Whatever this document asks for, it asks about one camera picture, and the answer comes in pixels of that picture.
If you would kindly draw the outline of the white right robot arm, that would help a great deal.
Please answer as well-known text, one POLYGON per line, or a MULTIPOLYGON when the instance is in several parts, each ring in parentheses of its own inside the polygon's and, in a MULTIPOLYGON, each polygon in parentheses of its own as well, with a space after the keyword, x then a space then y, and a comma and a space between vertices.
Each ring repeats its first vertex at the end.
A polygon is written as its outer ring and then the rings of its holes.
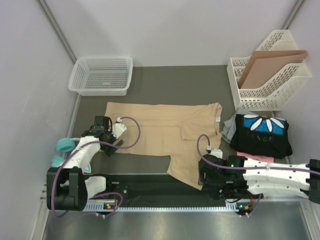
POLYGON ((318 159, 281 164, 237 155, 222 159, 206 154, 198 162, 198 173, 199 185, 213 188, 224 199, 291 195, 320 202, 318 159))

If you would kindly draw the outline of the beige t shirt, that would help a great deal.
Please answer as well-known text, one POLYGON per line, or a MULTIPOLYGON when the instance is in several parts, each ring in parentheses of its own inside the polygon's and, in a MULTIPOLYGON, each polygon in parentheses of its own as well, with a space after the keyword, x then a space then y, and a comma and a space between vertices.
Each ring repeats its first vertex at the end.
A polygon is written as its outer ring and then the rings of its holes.
POLYGON ((119 117, 127 129, 121 138, 125 146, 118 153, 143 156, 169 156, 167 173, 198 190, 200 156, 197 140, 202 134, 210 139, 213 148, 219 148, 222 134, 220 120, 223 107, 208 105, 149 105, 108 102, 105 116, 113 121, 119 117))

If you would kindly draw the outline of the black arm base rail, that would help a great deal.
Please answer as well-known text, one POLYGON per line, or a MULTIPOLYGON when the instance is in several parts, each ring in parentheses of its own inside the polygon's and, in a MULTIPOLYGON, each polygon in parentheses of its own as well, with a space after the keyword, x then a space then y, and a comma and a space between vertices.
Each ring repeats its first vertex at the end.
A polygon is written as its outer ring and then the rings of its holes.
POLYGON ((104 193, 117 192, 123 196, 122 204, 133 206, 220 205, 226 197, 237 200, 256 200, 257 195, 246 189, 223 189, 204 185, 196 189, 168 174, 86 174, 84 178, 105 177, 104 193))

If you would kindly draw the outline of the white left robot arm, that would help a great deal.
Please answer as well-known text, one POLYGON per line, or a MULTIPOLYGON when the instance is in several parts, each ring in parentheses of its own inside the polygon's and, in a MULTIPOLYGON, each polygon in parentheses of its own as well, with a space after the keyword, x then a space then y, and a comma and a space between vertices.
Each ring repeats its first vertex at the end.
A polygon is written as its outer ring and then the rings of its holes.
POLYGON ((96 116, 94 125, 81 135, 78 144, 64 148, 71 152, 71 158, 58 167, 49 168, 46 174, 48 209, 83 211, 87 201, 95 195, 106 199, 113 194, 114 187, 107 182, 105 176, 85 177, 85 170, 97 152, 104 151, 110 156, 117 150, 100 142, 120 147, 124 141, 116 141, 126 129, 121 118, 117 118, 113 123, 107 116, 96 116))

